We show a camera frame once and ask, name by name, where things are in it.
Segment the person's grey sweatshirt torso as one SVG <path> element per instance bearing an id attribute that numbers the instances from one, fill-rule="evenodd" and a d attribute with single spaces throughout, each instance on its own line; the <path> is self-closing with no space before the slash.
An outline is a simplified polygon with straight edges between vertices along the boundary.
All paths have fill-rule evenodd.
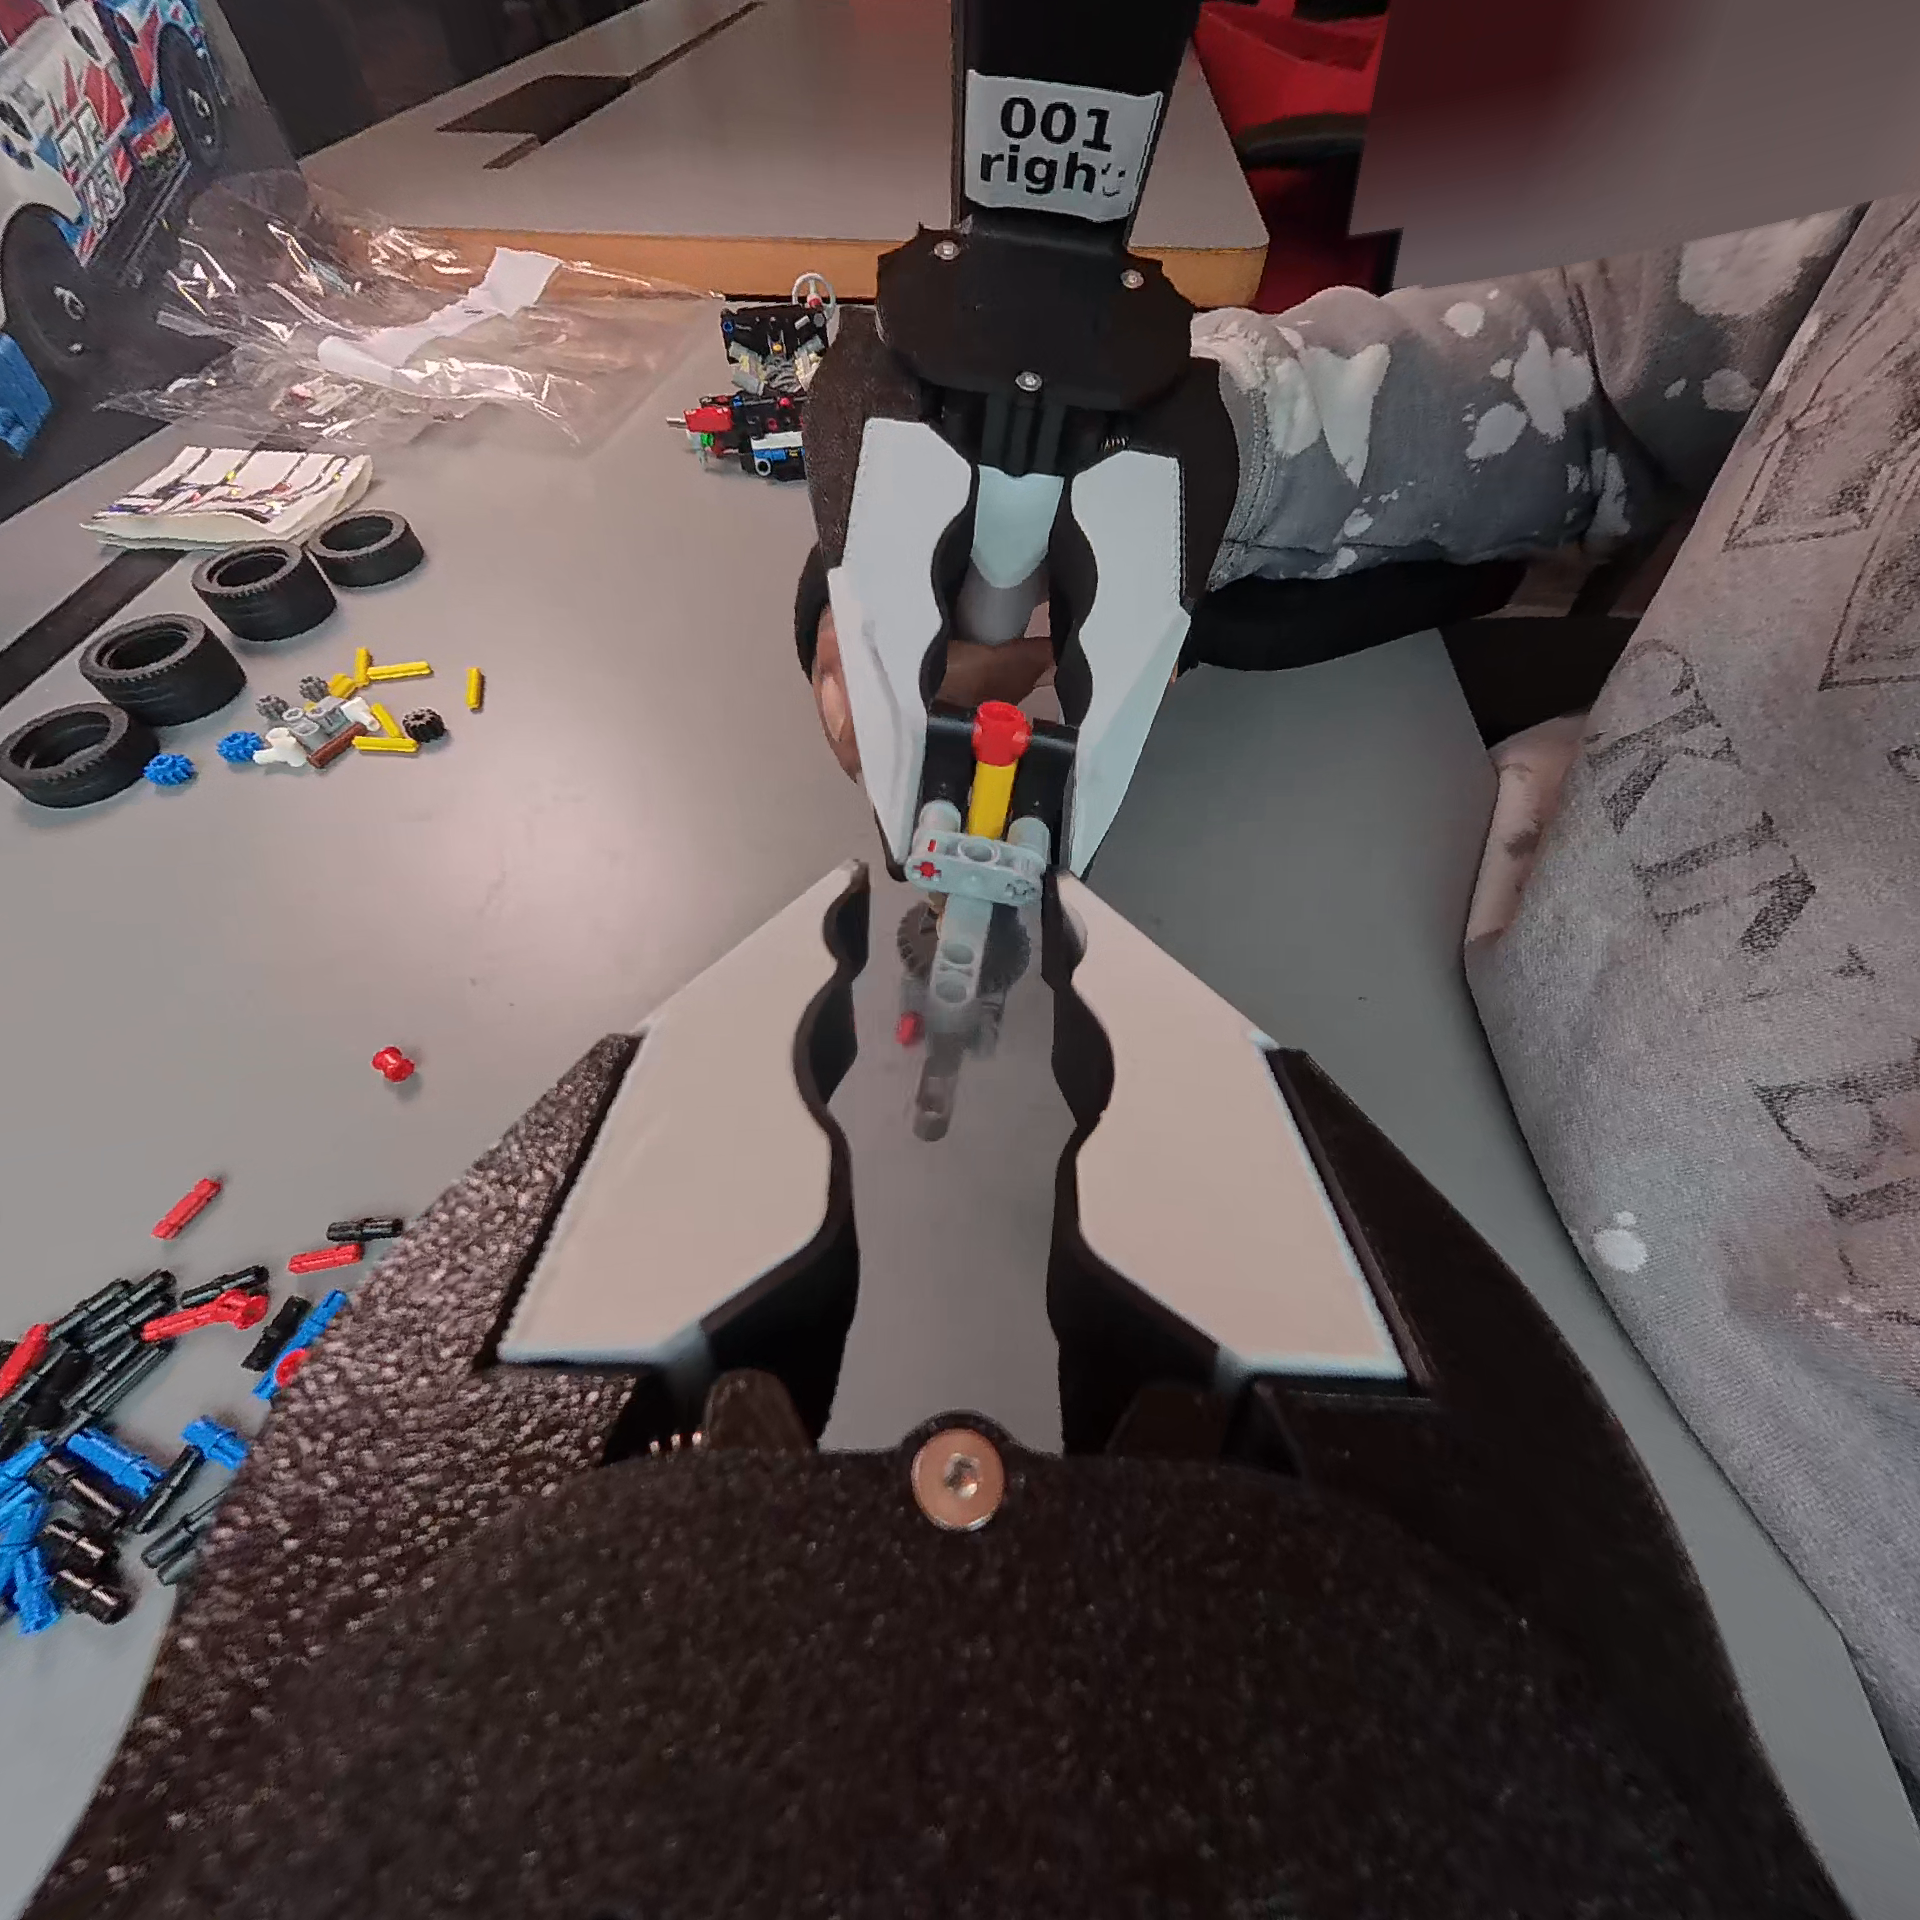
<path id="1" fill-rule="evenodd" d="M 1469 982 L 1569 1234 L 1918 1774 L 1918 201 L 1567 271 L 1691 505 Z"/>

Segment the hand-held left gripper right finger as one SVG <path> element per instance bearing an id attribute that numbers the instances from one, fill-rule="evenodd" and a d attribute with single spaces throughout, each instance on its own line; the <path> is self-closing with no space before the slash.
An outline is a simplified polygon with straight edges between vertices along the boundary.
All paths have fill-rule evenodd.
<path id="1" fill-rule="evenodd" d="M 1074 1151 L 1088 1255 L 1229 1378 L 1403 1380 L 1403 1357 L 1275 1077 L 1275 1041 L 1085 882 L 1062 1016 L 1089 1016 Z"/>

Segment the red plastic seat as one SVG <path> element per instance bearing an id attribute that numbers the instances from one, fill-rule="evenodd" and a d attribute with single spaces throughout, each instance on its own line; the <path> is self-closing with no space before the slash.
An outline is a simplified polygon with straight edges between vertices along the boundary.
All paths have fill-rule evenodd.
<path id="1" fill-rule="evenodd" d="M 1311 165 L 1256 165 L 1248 170 L 1248 187 L 1268 228 L 1249 311 L 1284 312 L 1331 288 L 1358 288 L 1376 297 L 1390 291 L 1399 248 L 1398 228 L 1348 231 L 1358 155 L 1331 155 Z"/>
<path id="2" fill-rule="evenodd" d="M 1244 170 L 1355 161 L 1389 2 L 1200 2 L 1193 31 Z"/>

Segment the pile of mixed toy pieces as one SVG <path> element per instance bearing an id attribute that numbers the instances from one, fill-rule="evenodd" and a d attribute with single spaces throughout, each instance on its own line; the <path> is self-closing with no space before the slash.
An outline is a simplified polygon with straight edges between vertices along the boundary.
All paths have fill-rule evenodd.
<path id="1" fill-rule="evenodd" d="M 258 771 L 324 775 L 354 760 L 412 760 L 441 755 L 454 742 L 454 720 L 473 717 L 487 701 L 487 675 L 437 675 L 432 660 L 379 660 L 359 646 L 347 669 L 306 675 L 294 691 L 261 691 L 252 701 L 269 755 Z M 437 708 L 448 720 L 443 744 L 412 751 L 402 736 L 408 708 Z"/>

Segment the small toy brick car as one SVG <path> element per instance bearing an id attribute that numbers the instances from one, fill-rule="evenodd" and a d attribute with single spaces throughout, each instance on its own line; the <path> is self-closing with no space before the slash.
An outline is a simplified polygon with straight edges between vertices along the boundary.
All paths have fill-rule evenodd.
<path id="1" fill-rule="evenodd" d="M 836 327 L 827 273 L 798 273 L 788 300 L 725 305 L 719 334 L 732 384 L 666 423 L 701 467 L 732 463 L 769 483 L 803 483 L 803 409 Z"/>

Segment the pile of small connector pins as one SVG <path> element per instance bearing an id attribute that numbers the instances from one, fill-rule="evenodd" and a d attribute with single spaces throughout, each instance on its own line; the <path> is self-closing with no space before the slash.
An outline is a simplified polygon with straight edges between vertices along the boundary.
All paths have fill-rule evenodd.
<path id="1" fill-rule="evenodd" d="M 171 1454 L 122 1431 L 127 1405 L 198 1332 L 249 1336 L 242 1389 L 274 1405 L 348 1292 L 274 1297 L 276 1280 L 324 1280 L 408 1230 L 402 1212 L 340 1217 L 282 1268 L 242 1263 L 185 1284 L 165 1263 L 117 1277 L 66 1312 L 2 1343 L 2 1622 L 23 1636 L 66 1616 L 122 1622 L 137 1571 L 159 1587 L 198 1562 L 222 1493 L 191 1497 L 207 1472 L 236 1477 L 252 1439 L 195 1414 Z"/>

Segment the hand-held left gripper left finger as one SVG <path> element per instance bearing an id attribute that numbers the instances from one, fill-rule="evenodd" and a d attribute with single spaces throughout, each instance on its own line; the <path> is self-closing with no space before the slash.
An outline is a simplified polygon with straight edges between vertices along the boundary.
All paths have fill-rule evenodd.
<path id="1" fill-rule="evenodd" d="M 721 1364 L 851 1228 L 851 987 L 868 864 L 839 861 L 636 1028 L 517 1291 L 498 1361 Z"/>

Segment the grey toy brick assembly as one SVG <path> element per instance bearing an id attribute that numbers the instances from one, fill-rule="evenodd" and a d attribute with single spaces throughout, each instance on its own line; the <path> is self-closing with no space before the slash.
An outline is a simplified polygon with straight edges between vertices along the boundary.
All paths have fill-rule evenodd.
<path id="1" fill-rule="evenodd" d="M 933 704 L 921 814 L 902 882 L 898 1026 L 913 1051 L 911 1130 L 948 1135 L 964 1066 L 990 1058 L 1001 1007 L 1028 968 L 1028 921 L 1064 834 L 1074 732 L 1011 701 Z"/>

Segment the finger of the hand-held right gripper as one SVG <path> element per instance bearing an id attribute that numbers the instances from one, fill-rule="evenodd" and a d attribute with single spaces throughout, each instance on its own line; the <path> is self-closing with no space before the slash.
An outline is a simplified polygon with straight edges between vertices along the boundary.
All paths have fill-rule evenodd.
<path id="1" fill-rule="evenodd" d="M 945 638 L 940 542 L 971 528 L 971 512 L 973 467 L 938 426 L 864 420 L 828 608 L 859 775 L 892 860 L 908 855 L 921 807 L 929 701 L 921 669 Z"/>
<path id="2" fill-rule="evenodd" d="M 1089 552 L 1089 608 L 1078 622 L 1089 691 L 1074 720 L 1062 860 L 1079 875 L 1130 790 L 1188 638 L 1181 469 L 1168 454 L 1115 449 L 1070 480 L 1066 502 Z"/>

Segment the person's right hand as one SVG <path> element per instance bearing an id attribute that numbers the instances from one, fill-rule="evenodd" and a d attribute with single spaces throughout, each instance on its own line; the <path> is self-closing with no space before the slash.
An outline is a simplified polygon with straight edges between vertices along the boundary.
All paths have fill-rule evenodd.
<path id="1" fill-rule="evenodd" d="M 1046 576 L 1036 576 L 1036 601 L 1021 615 L 1015 638 L 983 644 L 977 638 L 949 638 L 940 701 L 973 708 L 980 701 L 1021 704 L 1053 672 L 1050 615 L 1046 601 Z M 819 711 L 824 736 L 836 763 L 859 781 L 859 742 L 844 696 L 844 672 L 836 646 L 828 615 L 828 568 L 824 547 L 814 547 L 799 568 L 793 601 L 793 638 L 803 675 Z"/>

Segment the clear plastic bag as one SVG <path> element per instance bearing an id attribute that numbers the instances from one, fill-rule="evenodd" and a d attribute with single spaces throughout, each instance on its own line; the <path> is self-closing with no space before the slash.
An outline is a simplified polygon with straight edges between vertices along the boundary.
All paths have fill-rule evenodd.
<path id="1" fill-rule="evenodd" d="M 454 420 L 592 448 L 715 317 L 706 291 L 537 248 L 461 251 L 252 172 L 190 210 L 101 409 L 286 449 L 369 454 Z"/>

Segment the wood edged grey desk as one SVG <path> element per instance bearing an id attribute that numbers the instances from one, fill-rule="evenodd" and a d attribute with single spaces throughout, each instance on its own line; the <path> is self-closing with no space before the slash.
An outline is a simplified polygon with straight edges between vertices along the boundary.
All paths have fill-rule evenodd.
<path id="1" fill-rule="evenodd" d="M 640 2 L 302 172 L 466 257 L 871 297 L 882 251 L 948 228 L 949 106 L 948 2 Z"/>

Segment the person's right forearm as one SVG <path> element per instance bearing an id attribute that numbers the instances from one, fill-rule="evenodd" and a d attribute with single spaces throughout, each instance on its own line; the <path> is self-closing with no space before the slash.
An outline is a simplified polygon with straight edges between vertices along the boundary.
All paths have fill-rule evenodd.
<path id="1" fill-rule="evenodd" d="M 1655 528 L 1706 493 L 1858 223 L 1200 312 L 1236 433 L 1212 589 Z"/>

